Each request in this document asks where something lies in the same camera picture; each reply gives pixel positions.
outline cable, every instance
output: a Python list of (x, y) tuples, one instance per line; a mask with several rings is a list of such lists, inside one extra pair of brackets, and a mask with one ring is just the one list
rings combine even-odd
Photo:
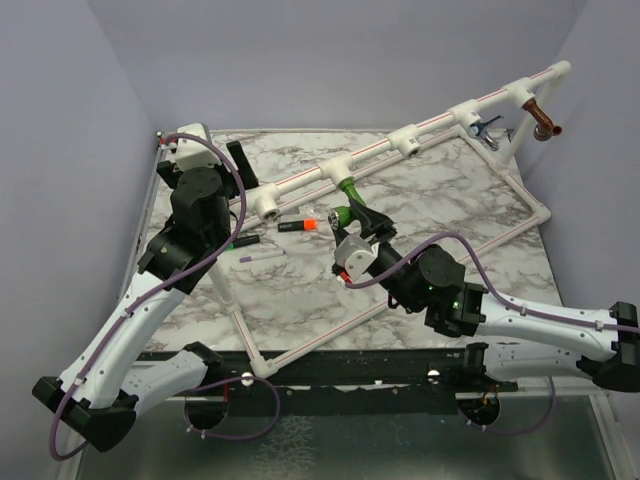
[(491, 433), (493, 435), (499, 435), (502, 437), (515, 437), (518, 435), (528, 435), (529, 433), (533, 433), (536, 430), (539, 430), (542, 427), (548, 425), (549, 422), (551, 421), (551, 418), (553, 417), (553, 414), (556, 411), (556, 406), (558, 404), (556, 384), (553, 383), (553, 379), (551, 377), (547, 377), (547, 378), (549, 379), (549, 387), (551, 387), (551, 404), (549, 405), (549, 409), (547, 410), (547, 413), (545, 413), (544, 416), (540, 420), (538, 420), (537, 423), (535, 423), (534, 425), (531, 425), (530, 427), (522, 428), (520, 430), (512, 430), (512, 431), (498, 430), (498, 429), (491, 428), (490, 426), (487, 426), (487, 425), (480, 425), (478, 423), (475, 423), (473, 420), (467, 417), (464, 414), (464, 412), (460, 409), (458, 409), (458, 413), (460, 413), (460, 415), (462, 415), (467, 420), (467, 425), (477, 428), (478, 430), (482, 430), (483, 432), (486, 432), (486, 433)]
[[(462, 245), (467, 250), (467, 252), (469, 252), (469, 256), (471, 257), (471, 260), (473, 260), (473, 263), (475, 264), (476, 268), (478, 269), (478, 273), (482, 277), (482, 281), (485, 283), (485, 285), (489, 289), (489, 292), (491, 292), (491, 295), (493, 295), (496, 298), (496, 300), (498, 300), (498, 302), (500, 302), (505, 307), (511, 308), (511, 309), (513, 309), (513, 310), (515, 310), (517, 312), (521, 312), (522, 316), (525, 316), (526, 314), (530, 314), (530, 315), (533, 315), (534, 317), (539, 317), (539, 318), (543, 318), (545, 320), (551, 320), (551, 321), (554, 321), (554, 322), (564, 323), (564, 324), (567, 324), (567, 325), (574, 325), (574, 326), (578, 326), (578, 327), (588, 327), (588, 328), (593, 328), (593, 329), (598, 329), (599, 328), (599, 326), (598, 326), (598, 324), (596, 322), (591, 322), (591, 321), (588, 321), (588, 320), (576, 320), (575, 318), (564, 317), (562, 315), (555, 315), (555, 314), (552, 314), (552, 313), (541, 312), (541, 311), (533, 310), (533, 309), (524, 310), (522, 305), (517, 305), (517, 304), (515, 304), (513, 302), (510, 302), (506, 298), (504, 298), (502, 295), (500, 295), (500, 293), (493, 286), (493, 283), (491, 283), (491, 280), (489, 280), (489, 277), (487, 276), (487, 272), (485, 271), (485, 269), (482, 267), (482, 264), (480, 263), (480, 259), (476, 255), (476, 252), (473, 251), (473, 247), (471, 247), (469, 242), (462, 235), (460, 235), (457, 232), (442, 232), (442, 233), (438, 233), (438, 234), (434, 235), (433, 237), (429, 238), (428, 240), (425, 240), (424, 242), (422, 242), (416, 248), (411, 250), (411, 252), (409, 252), (404, 258), (399, 260), (391, 268), (389, 268), (389, 269), (385, 270), (384, 272), (382, 272), (380, 275), (377, 275), (377, 276), (375, 276), (373, 278), (370, 278), (369, 280), (366, 280), (366, 281), (360, 282), (360, 283), (345, 283), (345, 286), (347, 288), (351, 288), (351, 289), (360, 289), (360, 288), (366, 288), (366, 287), (370, 287), (371, 285), (375, 285), (377, 283), (380, 283), (381, 281), (385, 280), (386, 278), (388, 278), (391, 275), (393, 275), (394, 273), (396, 273), (398, 270), (400, 270), (404, 265), (406, 265), (408, 262), (413, 260), (415, 257), (420, 255), (427, 247), (429, 247), (430, 245), (436, 243), (439, 240), (442, 240), (443, 238), (455, 238), (460, 243), (462, 243)], [(621, 331), (621, 332), (632, 332), (632, 333), (640, 334), (640, 328), (638, 328), (638, 327), (629, 327), (629, 326), (626, 326), (626, 325), (605, 324), (605, 325), (602, 325), (602, 328), (605, 329), (605, 330), (617, 330), (617, 331)]]
[(226, 380), (221, 380), (219, 382), (211, 383), (209, 385), (203, 385), (201, 387), (194, 388), (192, 390), (189, 390), (189, 392), (190, 393), (201, 392), (203, 390), (208, 390), (210, 388), (221, 387), (223, 385), (228, 385), (230, 383), (235, 383), (235, 382), (241, 382), (243, 380), (255, 380), (257, 382), (263, 383), (267, 387), (269, 387), (269, 390), (271, 390), (271, 392), (273, 392), (273, 396), (276, 399), (276, 411), (273, 413), (273, 418), (271, 419), (271, 421), (266, 427), (264, 427), (262, 430), (256, 433), (249, 433), (247, 435), (225, 435), (223, 433), (210, 432), (208, 430), (199, 430), (198, 428), (194, 427), (193, 424), (191, 423), (191, 420), (189, 419), (189, 412), (185, 407), (184, 419), (189, 425), (187, 432), (191, 430), (195, 430), (200, 435), (204, 435), (211, 438), (219, 438), (221, 440), (232, 440), (232, 441), (253, 440), (254, 438), (261, 437), (265, 433), (268, 433), (276, 425), (276, 423), (278, 423), (278, 419), (280, 418), (280, 395), (278, 395), (278, 390), (269, 380), (261, 377), (251, 377), (251, 376), (233, 377), (233, 378), (227, 378)]
[(227, 247), (229, 245), (231, 245), (231, 243), (233, 243), (233, 241), (238, 237), (238, 234), (240, 233), (240, 230), (242, 229), (242, 225), (244, 223), (244, 220), (245, 220), (245, 217), (246, 217), (246, 214), (247, 214), (247, 195), (246, 195), (246, 192), (245, 192), (244, 184), (242, 183), (242, 179), (240, 178), (240, 175), (236, 171), (236, 169), (233, 166), (233, 164), (231, 163), (231, 161), (227, 158), (227, 156), (224, 154), (224, 152), (222, 152), (222, 150), (220, 150), (218, 147), (216, 147), (213, 143), (208, 142), (208, 141), (204, 140), (203, 138), (197, 137), (195, 135), (191, 135), (189, 133), (172, 133), (171, 135), (168, 135), (165, 138), (165, 144), (168, 145), (171, 142), (173, 142), (174, 140), (177, 140), (177, 139), (180, 139), (180, 138), (184, 138), (186, 140), (194, 141), (194, 142), (199, 143), (200, 145), (203, 145), (204, 147), (208, 148), (214, 154), (216, 154), (218, 156), (218, 158), (220, 159), (220, 161), (223, 163), (223, 165), (225, 167), (227, 167), (227, 169), (231, 173), (231, 176), (233, 177), (233, 180), (236, 182), (236, 185), (238, 186), (238, 192), (239, 192), (239, 196), (240, 196), (240, 217), (238, 219), (238, 222), (236, 223), (236, 226), (235, 226), (233, 232), (231, 232), (231, 235), (229, 236), (229, 238), (220, 246), (220, 248), (218, 248), (215, 252), (213, 252), (211, 255), (209, 255), (204, 260), (202, 260), (202, 261), (198, 262), (197, 264), (195, 264), (193, 267), (190, 267), (187, 270), (185, 270), (184, 272), (180, 272), (177, 275), (174, 275), (174, 276), (170, 277), (166, 281), (162, 282), (160, 285), (157, 285), (156, 287), (152, 288), (148, 292), (146, 292), (146, 293), (140, 295), (138, 298), (136, 298), (131, 303), (131, 305), (129, 305), (127, 308), (125, 308), (124, 311), (126, 312), (126, 315), (122, 315), (121, 317), (119, 317), (114, 322), (114, 324), (111, 326), (111, 328), (107, 331), (105, 336), (102, 337), (102, 340), (100, 341), (100, 343), (98, 344), (96, 349), (89, 356), (89, 359), (87, 360), (87, 362), (84, 364), (84, 366), (80, 369), (80, 371), (76, 375), (76, 378), (75, 378), (74, 382), (69, 386), (69, 389), (63, 395), (62, 400), (58, 404), (58, 408), (56, 408), (56, 411), (55, 411), (55, 413), (53, 415), (53, 421), (51, 422), (51, 428), (49, 429), (49, 454), (51, 455), (51, 457), (54, 460), (57, 460), (59, 462), (61, 462), (63, 460), (68, 460), (69, 458), (77, 455), (78, 453), (80, 453), (87, 446), (88, 442), (85, 441), (85, 442), (82, 443), (82, 445), (78, 446), (77, 448), (75, 448), (71, 452), (65, 453), (65, 454), (60, 454), (58, 452), (58, 449), (57, 449), (57, 446), (56, 446), (56, 435), (58, 433), (58, 424), (60, 423), (60, 420), (62, 418), (62, 413), (64, 412), (64, 409), (66, 408), (67, 404), (69, 403), (69, 400), (71, 399), (71, 397), (73, 396), (75, 391), (78, 389), (78, 386), (82, 384), (82, 382), (84, 381), (85, 376), (87, 375), (89, 370), (91, 370), (91, 367), (93, 366), (93, 364), (96, 362), (96, 360), (98, 359), (98, 357), (100, 356), (100, 354), (102, 353), (104, 348), (107, 346), (109, 341), (111, 341), (111, 339), (116, 334), (118, 329), (122, 326), (122, 324), (125, 322), (125, 320), (127, 318), (130, 318), (133, 315), (134, 311), (140, 305), (142, 305), (144, 302), (149, 300), (151, 297), (153, 297), (158, 292), (161, 292), (165, 288), (170, 287), (174, 283), (182, 280), (183, 278), (191, 275), (192, 273), (200, 270), (201, 268), (213, 264), (216, 261), (216, 259), (218, 258), (218, 256), (222, 252), (224, 252), (227, 249)]

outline white marble tabletop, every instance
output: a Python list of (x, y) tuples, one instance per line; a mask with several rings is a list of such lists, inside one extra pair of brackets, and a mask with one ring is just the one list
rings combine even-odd
[[(371, 132), (245, 132), (216, 133), (220, 146), (240, 140), (262, 182), (286, 178), (314, 166), (319, 160), (353, 151), (384, 137)], [(506, 135), (499, 140), (505, 144)], [(511, 165), (517, 173), (515, 164)], [(308, 186), (317, 188), (318, 184)], [(472, 245), (482, 243), (526, 220), (531, 212), (462, 139), (448, 140), (416, 157), (357, 182), (360, 195), (373, 209), (395, 222), (392, 241), (408, 253), (434, 233), (455, 230)], [(160, 185), (147, 241), (170, 214), (170, 190)], [(301, 216), (326, 218), (327, 211), (346, 204), (342, 193), (307, 204)], [(225, 252), (218, 260), (235, 289), (247, 324), (259, 348), (290, 349), (386, 300), (381, 287), (358, 291), (342, 288), (330, 272), (334, 239), (326, 221), (318, 230), (279, 233), (275, 225), (260, 225), (260, 245)], [(441, 245), (454, 257), (463, 254), (455, 241)], [(240, 263), (246, 255), (287, 251), (286, 256)], [(560, 305), (560, 298), (537, 228), (516, 237), (481, 257), (497, 288), (534, 301)], [(480, 279), (473, 269), (468, 281)], [(454, 347), (479, 341), (451, 339), (424, 326), (424, 314), (390, 310), (325, 345), (327, 349), (380, 349)], [(213, 285), (205, 277), (181, 306), (158, 328), (148, 350), (175, 351), (200, 341), (217, 350), (242, 350), (233, 323), (215, 300)]]

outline wall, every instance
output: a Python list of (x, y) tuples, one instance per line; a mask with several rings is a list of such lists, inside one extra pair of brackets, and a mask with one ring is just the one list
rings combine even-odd
[(115, 304), (155, 135), (82, 0), (6, 0), (0, 44), (0, 478), (50, 480), (31, 388)]
[[(558, 54), (573, 65), (550, 107), (566, 134), (519, 157), (553, 213), (541, 230), (568, 306), (640, 306), (638, 19), (637, 0), (589, 2)], [(640, 396), (613, 403), (640, 473)]]
[(424, 120), (545, 68), (586, 0), (88, 1), (175, 129)]

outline green object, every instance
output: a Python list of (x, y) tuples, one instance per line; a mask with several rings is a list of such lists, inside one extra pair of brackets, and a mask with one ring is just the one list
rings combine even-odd
[(352, 198), (356, 202), (366, 206), (364, 200), (362, 200), (362, 197), (356, 190), (356, 186), (353, 183), (353, 178), (347, 178), (346, 180), (343, 180), (340, 183), (339, 188), (347, 195), (347, 197)]
[(353, 222), (353, 215), (349, 207), (336, 207), (334, 211), (338, 214), (338, 226), (340, 228), (348, 227)]

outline copper pipe fitting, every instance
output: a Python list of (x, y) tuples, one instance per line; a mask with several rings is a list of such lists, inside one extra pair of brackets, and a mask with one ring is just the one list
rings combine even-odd
[(529, 112), (533, 118), (536, 119), (538, 125), (533, 129), (533, 138), (539, 142), (546, 142), (551, 137), (555, 137), (562, 133), (562, 127), (560, 125), (554, 125), (546, 113), (544, 113), (538, 106), (535, 98), (527, 100), (522, 109)]

